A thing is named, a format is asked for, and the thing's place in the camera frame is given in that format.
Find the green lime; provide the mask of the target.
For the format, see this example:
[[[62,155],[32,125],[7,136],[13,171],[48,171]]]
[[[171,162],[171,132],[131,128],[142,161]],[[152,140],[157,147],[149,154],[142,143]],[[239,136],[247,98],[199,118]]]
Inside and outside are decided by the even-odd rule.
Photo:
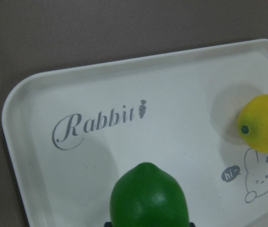
[[[178,182],[144,162],[115,184],[110,198],[113,227],[188,227],[186,199]]]

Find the yellow lemon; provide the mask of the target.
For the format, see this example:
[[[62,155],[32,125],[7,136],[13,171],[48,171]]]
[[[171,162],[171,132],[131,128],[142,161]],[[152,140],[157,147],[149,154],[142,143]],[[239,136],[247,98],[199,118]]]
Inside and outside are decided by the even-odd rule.
[[[268,154],[268,94],[255,97],[243,108],[237,127],[250,148]]]

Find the white rabbit tray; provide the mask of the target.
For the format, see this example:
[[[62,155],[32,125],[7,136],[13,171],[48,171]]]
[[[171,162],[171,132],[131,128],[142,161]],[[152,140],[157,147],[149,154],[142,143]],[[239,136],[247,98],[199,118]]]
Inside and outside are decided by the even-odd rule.
[[[116,181],[151,162],[198,227],[268,227],[268,156],[236,120],[268,94],[268,39],[32,75],[2,127],[32,227],[102,227]]]

